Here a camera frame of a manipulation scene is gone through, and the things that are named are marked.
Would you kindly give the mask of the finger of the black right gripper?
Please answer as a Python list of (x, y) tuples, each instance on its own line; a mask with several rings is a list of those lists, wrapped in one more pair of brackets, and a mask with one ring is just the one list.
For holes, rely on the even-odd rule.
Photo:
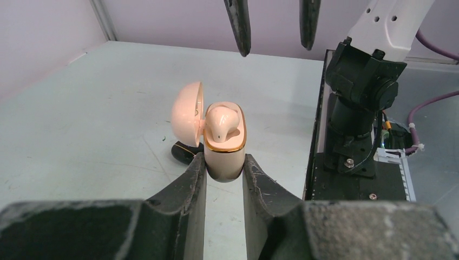
[(247, 0), (224, 0), (238, 51), (246, 57), (251, 51), (251, 25)]
[(302, 46), (311, 51), (319, 19), (321, 0), (300, 0), (299, 1), (299, 28), (300, 41)]

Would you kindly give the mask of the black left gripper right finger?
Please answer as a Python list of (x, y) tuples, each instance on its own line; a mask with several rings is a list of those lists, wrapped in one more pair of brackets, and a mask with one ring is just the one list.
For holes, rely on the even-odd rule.
[(248, 259), (458, 259), (458, 240), (432, 206), (304, 201), (251, 154), (242, 179)]

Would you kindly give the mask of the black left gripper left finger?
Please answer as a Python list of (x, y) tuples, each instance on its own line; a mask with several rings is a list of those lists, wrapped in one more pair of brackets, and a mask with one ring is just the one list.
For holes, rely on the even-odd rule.
[(1, 259), (203, 259), (206, 165), (145, 200), (22, 201), (1, 211)]

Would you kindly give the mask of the black charging case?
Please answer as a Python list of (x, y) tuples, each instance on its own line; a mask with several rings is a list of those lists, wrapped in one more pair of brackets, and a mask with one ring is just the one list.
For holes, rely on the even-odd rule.
[(197, 154), (204, 152), (203, 143), (199, 143), (198, 147), (187, 146), (180, 141), (173, 144), (171, 148), (171, 155), (178, 162), (189, 165), (192, 163)]

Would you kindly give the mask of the beige earbud charging case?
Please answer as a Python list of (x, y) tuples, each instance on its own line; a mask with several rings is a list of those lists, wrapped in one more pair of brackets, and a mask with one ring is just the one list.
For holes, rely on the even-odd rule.
[[(223, 143), (213, 140), (206, 124), (207, 113), (215, 106), (224, 105), (238, 112), (238, 130), (228, 135)], [(179, 91), (171, 110), (172, 131), (175, 137), (187, 146), (198, 147), (204, 142), (204, 160), (210, 177), (221, 183), (237, 179), (245, 161), (247, 129), (242, 108), (229, 101), (215, 102), (204, 106), (204, 90), (201, 82), (186, 85)]]

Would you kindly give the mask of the beige earbud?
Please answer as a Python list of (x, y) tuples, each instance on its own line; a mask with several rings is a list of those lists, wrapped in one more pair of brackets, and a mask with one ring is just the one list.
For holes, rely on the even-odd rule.
[(228, 135), (238, 130), (240, 118), (236, 110), (218, 105), (207, 113), (206, 124), (211, 129), (213, 140), (223, 143), (227, 140)]

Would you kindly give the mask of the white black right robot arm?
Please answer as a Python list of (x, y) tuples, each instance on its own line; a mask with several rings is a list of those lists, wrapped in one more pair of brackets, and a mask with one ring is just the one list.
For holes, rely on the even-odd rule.
[(331, 93), (317, 107), (310, 176), (374, 176), (383, 112), (398, 94), (405, 58), (433, 1), (371, 1), (336, 47), (324, 74)]

